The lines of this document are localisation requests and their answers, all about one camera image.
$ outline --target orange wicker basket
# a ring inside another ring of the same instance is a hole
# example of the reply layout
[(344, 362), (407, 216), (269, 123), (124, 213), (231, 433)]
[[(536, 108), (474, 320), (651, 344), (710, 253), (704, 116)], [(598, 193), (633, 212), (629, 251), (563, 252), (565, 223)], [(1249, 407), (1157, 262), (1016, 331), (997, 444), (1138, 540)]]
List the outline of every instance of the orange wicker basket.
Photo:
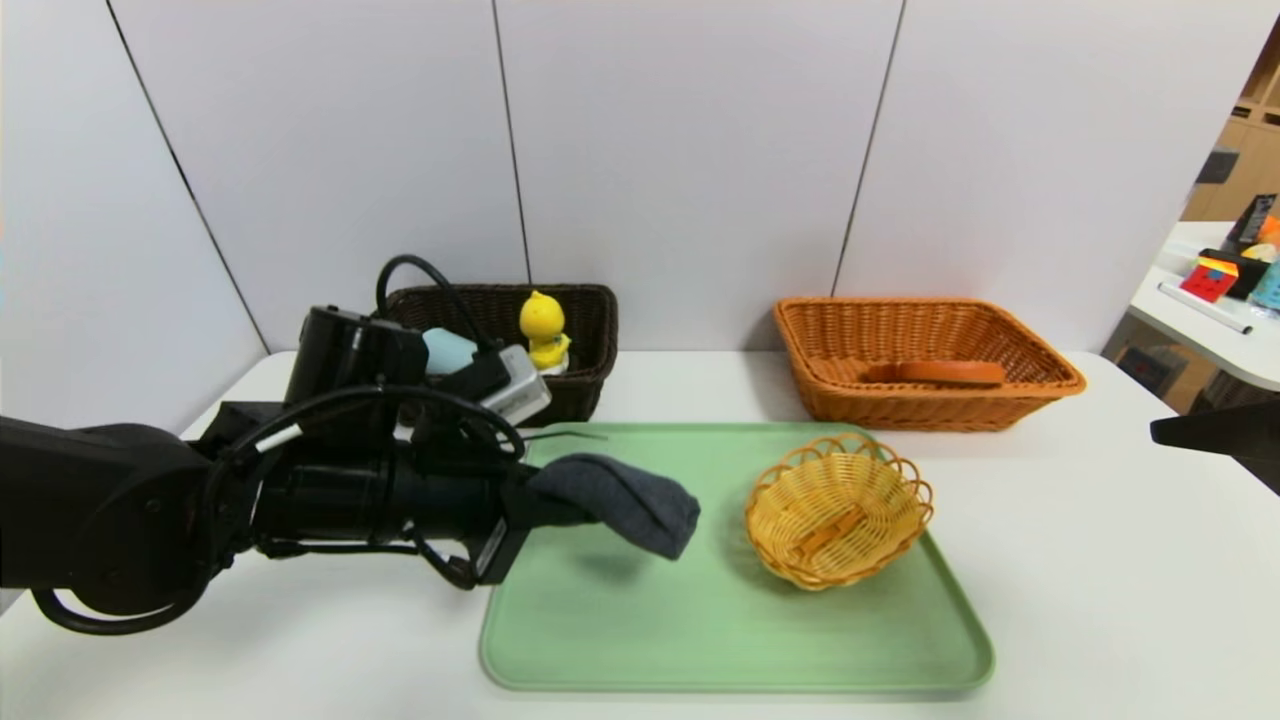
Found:
[(818, 591), (879, 573), (932, 516), (933, 489), (914, 462), (844, 434), (791, 452), (755, 480), (746, 533), (769, 571)]
[[(1084, 375), (1005, 310), (961, 299), (792, 297), (773, 307), (800, 400), (818, 420), (865, 428), (1001, 430), (1084, 391)], [(982, 361), (998, 386), (865, 382), (877, 364)]]

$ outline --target dark brown wicker basket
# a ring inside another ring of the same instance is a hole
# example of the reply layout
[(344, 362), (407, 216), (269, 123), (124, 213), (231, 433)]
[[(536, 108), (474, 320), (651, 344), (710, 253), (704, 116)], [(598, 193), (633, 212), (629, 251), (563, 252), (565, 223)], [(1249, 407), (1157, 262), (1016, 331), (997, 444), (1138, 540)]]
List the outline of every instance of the dark brown wicker basket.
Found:
[[(604, 378), (618, 356), (618, 299), (603, 284), (460, 284), (454, 286), (480, 329), (506, 343), (527, 347), (520, 333), (520, 309), (532, 290), (554, 297), (564, 309), (564, 334), (570, 337), (568, 372), (545, 375), (552, 404), (521, 423), (545, 427), (553, 423), (582, 421), (595, 413)], [(444, 328), (468, 337), (457, 307), (438, 287), (410, 287), (387, 299), (387, 316), (403, 325)]]

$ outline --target basket rim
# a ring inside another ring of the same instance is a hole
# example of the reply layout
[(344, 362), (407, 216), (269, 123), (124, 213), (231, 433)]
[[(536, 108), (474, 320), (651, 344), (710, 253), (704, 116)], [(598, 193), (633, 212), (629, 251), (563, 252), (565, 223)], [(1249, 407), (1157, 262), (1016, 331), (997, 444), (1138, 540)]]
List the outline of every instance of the basket rim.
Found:
[[(997, 388), (991, 387), (938, 387), (937, 384), (929, 383), (850, 383), (850, 382), (835, 382), (823, 378), (810, 364), (809, 357), (800, 350), (800, 337), (796, 329), (791, 325), (791, 322), (786, 316), (786, 311), (791, 307), (804, 306), (804, 305), (964, 305), (964, 306), (980, 306), (992, 313), (1000, 315), (1010, 325), (1012, 325), (1019, 333), (1023, 334), (1024, 340), (1028, 340), (1037, 350), (1048, 355), (1060, 369), (1065, 370), (1070, 379), (1051, 382), (1051, 383), (1005, 383)], [(988, 302), (986, 300), (977, 300), (972, 297), (786, 297), (777, 301), (773, 306), (773, 319), (778, 327), (778, 332), (782, 334), (782, 340), (787, 346), (787, 355), (791, 357), (791, 368), (803, 375), (803, 382), (815, 386), (820, 389), (835, 391), (841, 396), (861, 397), (861, 398), (904, 398), (904, 397), (916, 397), (916, 398), (991, 398), (991, 400), (1015, 400), (1015, 398), (1032, 398), (1032, 397), (1068, 397), (1071, 395), (1079, 395), (1084, 392), (1088, 386), (1084, 379), (1084, 374), (1080, 373), (1070, 361), (1066, 360), (1057, 350), (1055, 350), (1044, 338), (1036, 334), (1034, 331), (1028, 328), (1014, 316), (1012, 313), (1005, 310), (1004, 307)]]

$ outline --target marker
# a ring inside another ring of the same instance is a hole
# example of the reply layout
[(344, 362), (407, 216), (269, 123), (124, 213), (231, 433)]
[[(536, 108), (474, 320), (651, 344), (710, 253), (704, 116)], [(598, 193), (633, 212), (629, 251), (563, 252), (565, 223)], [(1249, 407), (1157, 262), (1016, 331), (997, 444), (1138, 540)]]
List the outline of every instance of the marker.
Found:
[(1194, 295), (1187, 292), (1185, 290), (1178, 286), (1158, 283), (1156, 288), (1160, 290), (1160, 292), (1167, 295), (1169, 297), (1172, 297), (1174, 300), (1190, 307), (1192, 310), (1202, 313), (1240, 334), (1249, 334), (1253, 332), (1253, 325), (1236, 319), (1234, 315), (1229, 314), (1221, 307), (1215, 307), (1213, 305), (1204, 302), (1199, 297), (1196, 297)]

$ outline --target light blue object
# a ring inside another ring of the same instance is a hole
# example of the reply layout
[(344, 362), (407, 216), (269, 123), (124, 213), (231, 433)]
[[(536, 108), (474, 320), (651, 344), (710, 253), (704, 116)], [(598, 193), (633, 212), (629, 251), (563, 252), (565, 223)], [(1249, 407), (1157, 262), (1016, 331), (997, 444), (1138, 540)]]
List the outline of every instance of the light blue object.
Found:
[(451, 333), (444, 328), (431, 328), (422, 333), (426, 343), (426, 374), (448, 375), (471, 364), (476, 343)]
[(1262, 309), (1266, 315), (1280, 314), (1280, 260), (1267, 268), (1257, 287), (1249, 293), (1249, 302)]

